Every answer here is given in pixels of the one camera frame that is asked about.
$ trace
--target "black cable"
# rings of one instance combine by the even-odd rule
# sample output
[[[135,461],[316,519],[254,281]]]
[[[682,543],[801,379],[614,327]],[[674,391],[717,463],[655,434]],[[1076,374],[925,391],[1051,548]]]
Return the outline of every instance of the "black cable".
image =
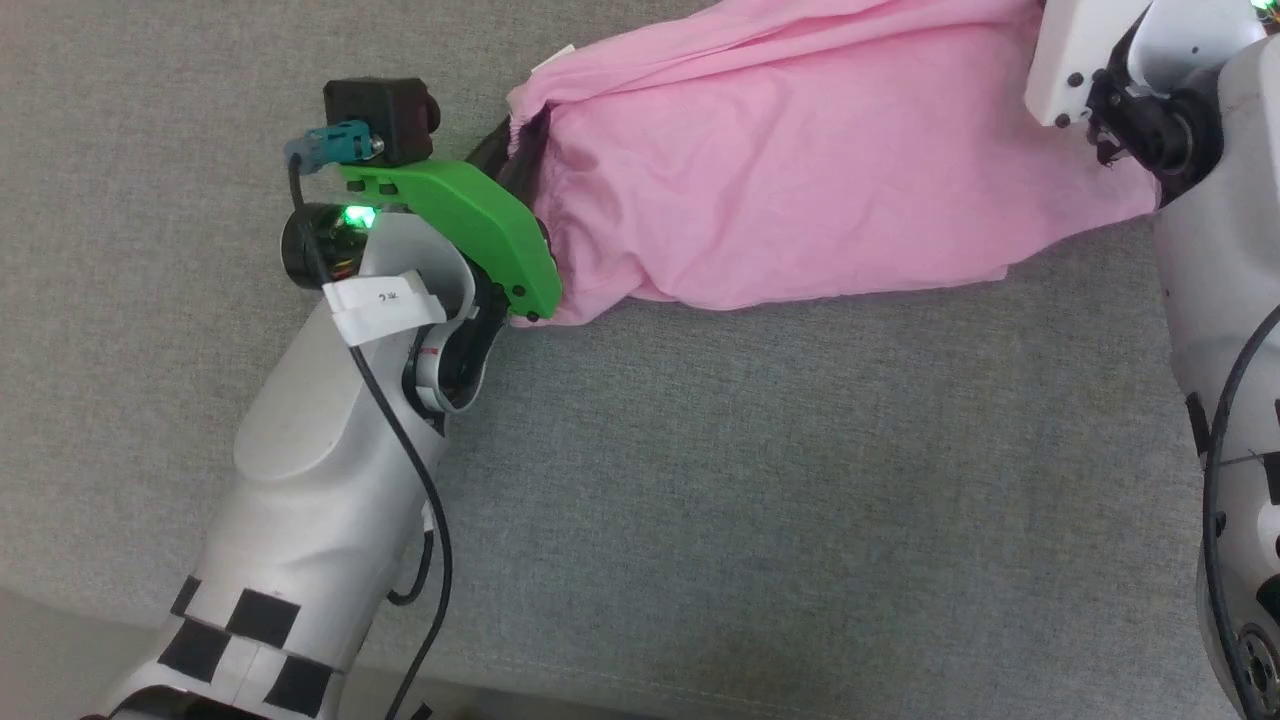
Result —
[[[431,547],[435,544],[435,533],[428,530],[422,533],[422,556],[417,561],[417,574],[413,575],[413,587],[407,593],[401,594],[394,588],[387,593],[387,602],[396,607],[412,605],[417,596],[422,594],[422,585],[426,584],[426,574],[431,569]]]
[[[1226,592],[1222,589],[1221,557],[1217,552],[1217,483],[1219,470],[1222,466],[1222,447],[1226,439],[1226,421],[1231,414],[1231,405],[1235,402],[1235,393],[1240,389],[1240,380],[1249,363],[1257,355],[1262,343],[1266,342],[1271,331],[1280,324],[1280,305],[1271,310],[1258,328],[1253,331],[1244,343],[1240,354],[1231,365],[1231,372],[1226,375],[1222,386],[1222,395],[1217,400],[1217,410],[1213,413],[1213,425],[1210,430],[1208,454],[1204,457],[1204,495],[1201,507],[1201,534],[1204,546],[1204,584],[1208,585],[1208,601],[1213,614],[1213,625],[1217,630],[1217,642],[1222,644],[1222,655],[1226,656],[1226,667],[1231,674],[1231,684],[1235,694],[1240,698],[1240,708],[1244,720],[1262,720],[1263,714],[1254,702],[1253,692],[1249,689],[1249,680],[1244,671],[1244,662],[1240,660],[1239,643],[1231,630],[1231,618],[1226,610]]]
[[[300,155],[289,158],[289,196],[293,199],[294,211],[302,210],[306,205],[302,200],[302,178],[298,172],[301,167],[302,158]],[[320,281],[320,284],[324,286],[333,282],[333,275],[329,273],[329,268],[325,265],[324,259],[320,255],[320,249],[316,245],[315,236],[311,233],[310,224],[298,223],[298,228],[302,233],[302,242],[306,245],[307,252],[314,259],[316,278]],[[413,441],[410,439],[408,433],[404,432],[404,425],[402,425],[399,418],[396,416],[396,411],[392,409],[392,404],[387,400],[387,395],[378,383],[378,378],[374,377],[374,372],[369,368],[369,361],[365,360],[365,354],[360,350],[360,347],[351,347],[349,350],[351,359],[356,364],[360,377],[365,380],[365,387],[369,388],[369,395],[374,397],[374,404],[378,405],[379,410],[381,410],[383,418],[387,419],[387,424],[390,425],[392,433],[396,436],[396,439],[399,441],[401,447],[404,450],[404,455],[408,456],[410,464],[413,465],[413,471],[417,473],[419,479],[422,482],[428,502],[431,503],[431,516],[435,519],[435,533],[440,536],[440,600],[435,606],[435,616],[431,618],[431,626],[426,632],[426,638],[424,638],[422,644],[419,646],[417,653],[413,656],[413,661],[410,662],[408,670],[404,673],[404,679],[401,680],[399,688],[396,691],[396,697],[387,708],[387,720],[394,720],[396,715],[399,714],[401,706],[404,703],[404,697],[408,694],[410,688],[413,687],[413,679],[417,678],[417,671],[421,669],[428,651],[431,650],[435,637],[440,634],[440,626],[444,624],[444,615],[449,609],[449,593],[453,589],[453,542],[449,539],[449,524],[444,518],[444,503],[440,501],[440,493],[435,489],[435,482],[431,479],[431,473],[428,471],[426,464],[422,462],[422,457],[417,454],[417,448],[413,447]]]

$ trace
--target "cable connector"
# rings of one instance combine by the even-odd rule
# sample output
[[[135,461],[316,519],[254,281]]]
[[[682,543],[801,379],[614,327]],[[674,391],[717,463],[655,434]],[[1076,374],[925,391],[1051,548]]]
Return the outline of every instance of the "cable connector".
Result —
[[[284,145],[284,160],[302,159],[298,174],[310,176],[332,163],[361,163],[376,156],[385,145],[369,131],[364,120],[348,120],[325,128],[308,129]]]

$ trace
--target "pink fabric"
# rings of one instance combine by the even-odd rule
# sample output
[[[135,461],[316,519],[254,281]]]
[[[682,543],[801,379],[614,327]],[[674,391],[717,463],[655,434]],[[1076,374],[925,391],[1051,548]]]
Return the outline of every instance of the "pink fabric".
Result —
[[[724,0],[543,67],[509,101],[517,129],[553,108],[554,322],[1000,279],[1151,211],[1135,163],[1023,108],[1038,22],[1036,0]]]

